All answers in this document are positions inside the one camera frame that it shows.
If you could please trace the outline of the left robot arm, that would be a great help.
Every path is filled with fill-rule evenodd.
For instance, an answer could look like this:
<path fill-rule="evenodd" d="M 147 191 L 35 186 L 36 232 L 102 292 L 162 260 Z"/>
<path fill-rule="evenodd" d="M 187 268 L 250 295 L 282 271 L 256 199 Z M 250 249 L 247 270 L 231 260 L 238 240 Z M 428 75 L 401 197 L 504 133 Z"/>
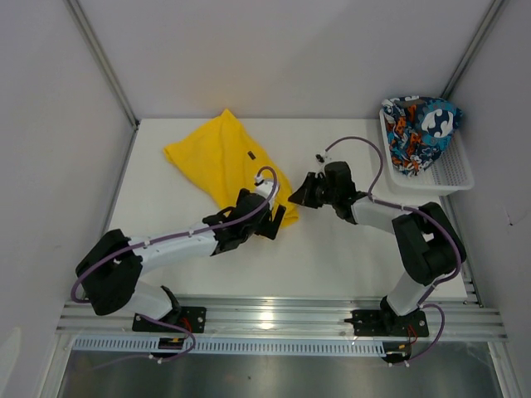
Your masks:
<path fill-rule="evenodd" d="M 285 214 L 284 206 L 273 207 L 278 191 L 271 181 L 254 191 L 243 188 L 235 206 L 204 217 L 186 232 L 136 239 L 120 229 L 106 232 L 77 265 L 72 300 L 89 303 L 98 316 L 133 313 L 135 332 L 191 331 L 171 289 L 141 277 L 183 260 L 235 250 L 252 235 L 275 239 Z"/>

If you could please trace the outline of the yellow shorts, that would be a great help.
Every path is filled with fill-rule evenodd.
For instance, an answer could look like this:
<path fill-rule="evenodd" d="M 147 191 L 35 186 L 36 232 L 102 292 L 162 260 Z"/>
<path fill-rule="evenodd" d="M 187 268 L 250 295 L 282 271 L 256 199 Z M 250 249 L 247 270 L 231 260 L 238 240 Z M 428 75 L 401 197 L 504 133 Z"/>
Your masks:
<path fill-rule="evenodd" d="M 264 166 L 272 167 L 280 184 L 274 208 L 285 207 L 281 226 L 291 226 L 299 220 L 296 206 L 288 201 L 293 190 L 287 176 L 229 109 L 181 141 L 166 145 L 163 154 L 220 208 L 234 205 L 242 188 L 254 187 L 258 171 Z"/>

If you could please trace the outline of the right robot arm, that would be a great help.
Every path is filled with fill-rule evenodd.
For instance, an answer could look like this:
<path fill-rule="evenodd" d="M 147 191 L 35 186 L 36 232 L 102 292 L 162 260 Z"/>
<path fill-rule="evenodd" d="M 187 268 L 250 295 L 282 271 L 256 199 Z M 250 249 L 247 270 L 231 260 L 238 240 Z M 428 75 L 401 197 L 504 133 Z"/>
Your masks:
<path fill-rule="evenodd" d="M 349 322 L 358 335 L 400 336 L 424 321 L 421 304 L 438 284 L 460 273 L 467 257 L 439 204 L 414 208 L 378 200 L 356 188 L 346 162 L 331 162 L 321 172 L 308 173 L 289 201 L 314 209 L 329 205 L 348 223 L 395 237 L 404 272 L 378 310 L 353 311 Z"/>

